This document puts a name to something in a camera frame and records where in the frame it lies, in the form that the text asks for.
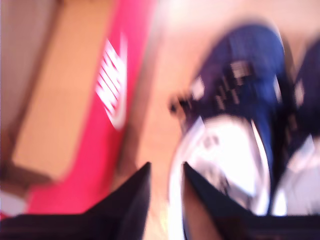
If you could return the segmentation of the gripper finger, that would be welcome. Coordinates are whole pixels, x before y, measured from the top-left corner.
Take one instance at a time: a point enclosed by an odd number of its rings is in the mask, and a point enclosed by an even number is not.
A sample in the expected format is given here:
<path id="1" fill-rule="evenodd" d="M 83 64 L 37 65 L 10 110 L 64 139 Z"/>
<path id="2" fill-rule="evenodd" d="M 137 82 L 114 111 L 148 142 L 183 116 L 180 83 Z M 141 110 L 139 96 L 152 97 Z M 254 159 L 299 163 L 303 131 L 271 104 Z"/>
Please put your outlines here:
<path id="1" fill-rule="evenodd" d="M 230 197 L 232 188 L 226 177 L 220 176 L 216 187 L 187 162 L 183 163 L 183 170 L 211 216 L 216 218 L 247 218 L 253 215 L 251 211 L 245 209 Z"/>
<path id="2" fill-rule="evenodd" d="M 151 166 L 145 163 L 85 215 L 86 239 L 142 239 L 151 198 Z"/>

